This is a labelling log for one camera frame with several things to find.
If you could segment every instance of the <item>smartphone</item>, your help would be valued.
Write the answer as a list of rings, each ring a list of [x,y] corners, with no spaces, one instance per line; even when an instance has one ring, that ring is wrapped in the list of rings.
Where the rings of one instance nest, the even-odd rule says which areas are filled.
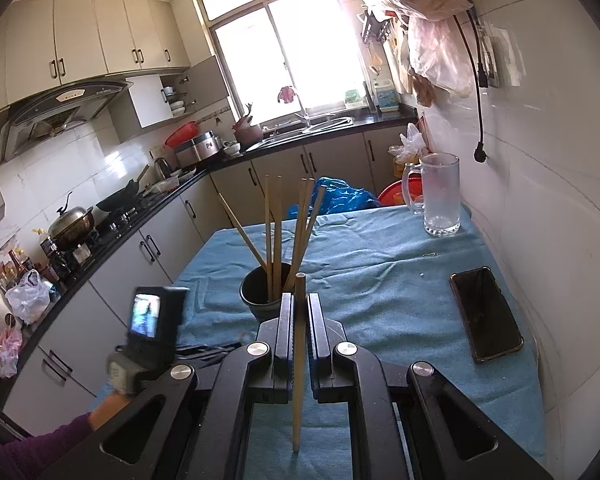
[[[449,282],[476,362],[522,348],[516,319],[489,267],[452,274]]]

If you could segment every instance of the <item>silver screw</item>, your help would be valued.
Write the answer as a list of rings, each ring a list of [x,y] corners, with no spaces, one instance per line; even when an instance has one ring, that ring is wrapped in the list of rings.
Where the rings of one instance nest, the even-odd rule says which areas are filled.
[[[433,366],[424,361],[418,361],[417,363],[414,363],[411,365],[411,368],[414,372],[416,372],[416,375],[420,375],[421,377],[429,377],[430,375],[433,375]]]
[[[186,379],[191,375],[193,368],[187,365],[176,365],[171,369],[171,377],[177,381]]]
[[[247,352],[251,355],[260,356],[269,352],[269,345],[256,341],[247,346]]]
[[[358,351],[358,347],[349,341],[343,341],[342,343],[338,343],[336,350],[342,355],[353,355]]]

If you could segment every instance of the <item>phone screen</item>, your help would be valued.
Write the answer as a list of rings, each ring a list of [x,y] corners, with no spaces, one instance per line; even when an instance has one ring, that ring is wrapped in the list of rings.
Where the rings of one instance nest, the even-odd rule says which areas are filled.
[[[160,297],[136,294],[131,315],[131,331],[146,337],[155,337],[160,314]]]
[[[452,274],[450,281],[475,360],[522,348],[518,324],[489,267]]]

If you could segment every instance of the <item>blue tablecloth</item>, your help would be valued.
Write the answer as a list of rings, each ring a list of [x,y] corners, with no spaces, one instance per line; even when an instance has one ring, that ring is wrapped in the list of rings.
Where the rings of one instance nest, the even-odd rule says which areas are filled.
[[[401,365],[426,360],[438,368],[523,449],[543,462],[544,412],[534,340],[498,267],[469,217],[451,238],[426,234],[422,217],[404,206],[317,218],[302,272],[320,294],[324,315],[347,338]],[[283,222],[283,259],[290,261],[295,221]],[[245,229],[264,254],[263,226]],[[448,284],[453,272],[490,266],[525,339],[524,348],[476,364]],[[236,230],[215,233],[183,271],[188,286],[180,342],[255,338],[258,325],[238,287],[257,262]],[[346,405],[318,405],[308,371],[301,450],[291,451],[291,405],[254,409],[245,478],[350,479]]]

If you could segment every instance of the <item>hand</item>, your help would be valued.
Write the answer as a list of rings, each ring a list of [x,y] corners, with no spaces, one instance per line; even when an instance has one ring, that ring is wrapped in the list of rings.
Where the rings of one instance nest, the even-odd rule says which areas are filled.
[[[93,431],[104,425],[111,417],[131,402],[129,397],[117,393],[110,394],[89,414],[89,425]]]

